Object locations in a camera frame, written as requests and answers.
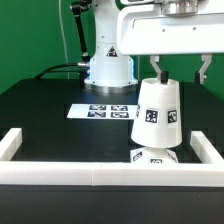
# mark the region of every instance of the white border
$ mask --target white border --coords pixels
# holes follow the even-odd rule
[[[9,161],[21,143],[21,129],[11,129],[0,142],[0,184],[224,187],[223,159],[202,132],[192,132],[191,145],[206,164]]]

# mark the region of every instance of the black tabletop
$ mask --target black tabletop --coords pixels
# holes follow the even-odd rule
[[[223,155],[224,103],[204,86],[181,83],[180,162],[200,162],[189,146],[201,130]],[[67,119],[75,104],[136,105],[138,92],[101,94],[78,80],[18,82],[0,96],[0,136],[23,130],[16,161],[129,162],[138,147],[132,120]],[[1,223],[222,223],[223,188],[0,186]]]

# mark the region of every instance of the marker sheet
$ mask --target marker sheet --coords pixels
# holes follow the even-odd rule
[[[136,105],[72,104],[67,118],[133,120]]]

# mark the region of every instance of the green wall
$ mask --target green wall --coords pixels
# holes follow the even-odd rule
[[[71,0],[62,0],[62,15],[68,46],[69,62],[80,61],[80,47]],[[59,24],[58,0],[3,0],[0,8],[0,93],[24,78],[56,64],[65,63]],[[83,14],[84,32],[90,55],[95,50],[93,13]],[[202,65],[200,55],[164,56],[161,66],[170,71],[170,78],[194,80],[194,72]],[[140,78],[155,76],[149,57],[140,57]],[[205,86],[224,100],[224,54],[214,55],[207,71]],[[67,78],[67,74],[47,77]]]

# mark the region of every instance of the white cup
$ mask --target white cup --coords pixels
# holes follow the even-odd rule
[[[157,78],[144,79],[131,138],[153,148],[171,148],[182,141],[179,83]]]

